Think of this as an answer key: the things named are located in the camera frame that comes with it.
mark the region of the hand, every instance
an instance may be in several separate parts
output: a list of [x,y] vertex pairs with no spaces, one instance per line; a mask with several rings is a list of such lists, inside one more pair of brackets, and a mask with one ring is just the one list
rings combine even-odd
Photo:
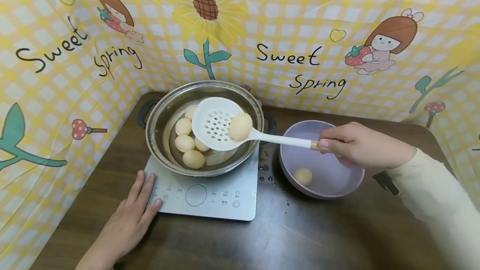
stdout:
[[105,224],[97,240],[80,260],[77,270],[110,270],[119,258],[138,245],[162,205],[162,201],[156,199],[145,209],[155,175],[149,175],[145,184],[144,178],[145,172],[139,171],[128,198],[120,203]]
[[322,131],[317,146],[324,153],[334,153],[346,167],[397,168],[417,152],[415,147],[357,122]]
[[373,55],[371,53],[364,55],[363,58],[361,58],[363,62],[372,62],[373,61]]

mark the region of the dark wooden table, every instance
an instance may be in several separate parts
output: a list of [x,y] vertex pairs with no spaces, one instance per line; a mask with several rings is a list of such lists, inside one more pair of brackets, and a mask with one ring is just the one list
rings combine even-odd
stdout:
[[[74,269],[94,242],[150,156],[145,132],[136,123],[144,95],[54,232],[33,270]],[[448,165],[435,137],[418,125],[264,107],[277,119],[277,134],[295,122],[318,119],[334,125],[357,121],[421,148]],[[252,222],[158,214],[141,244],[124,258],[123,269],[308,270],[446,269],[423,223],[399,197],[382,189],[368,169],[361,186],[345,198],[314,200],[292,187],[278,163],[259,176],[257,214]]]

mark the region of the sleeve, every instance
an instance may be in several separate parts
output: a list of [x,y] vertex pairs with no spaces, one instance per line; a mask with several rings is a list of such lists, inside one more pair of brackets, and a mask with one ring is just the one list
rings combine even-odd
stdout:
[[413,159],[388,173],[451,267],[480,269],[480,213],[445,166],[417,149]]

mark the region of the lavender bowl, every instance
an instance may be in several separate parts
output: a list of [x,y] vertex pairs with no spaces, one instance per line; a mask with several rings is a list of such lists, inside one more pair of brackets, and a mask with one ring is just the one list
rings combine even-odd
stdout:
[[[323,129],[332,127],[334,125],[318,120],[301,121],[288,128],[284,136],[318,140]],[[334,154],[322,154],[290,145],[280,145],[280,165],[295,188],[310,197],[323,200],[350,194],[359,187],[365,174],[365,169],[359,166],[345,167]],[[310,169],[313,175],[312,182],[306,187],[293,178],[293,173],[300,168]]]

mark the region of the slotted spoon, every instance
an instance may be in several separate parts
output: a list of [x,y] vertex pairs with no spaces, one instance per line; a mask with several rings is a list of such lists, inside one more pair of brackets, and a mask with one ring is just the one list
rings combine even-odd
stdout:
[[268,135],[252,128],[249,136],[242,141],[234,140],[228,131],[231,119],[243,110],[234,101],[222,97],[209,97],[198,105],[192,119],[193,134],[206,146],[217,151],[229,151],[241,144],[252,141],[266,141],[270,143],[291,145],[313,150],[317,148],[318,141],[305,140],[295,137],[282,137]]

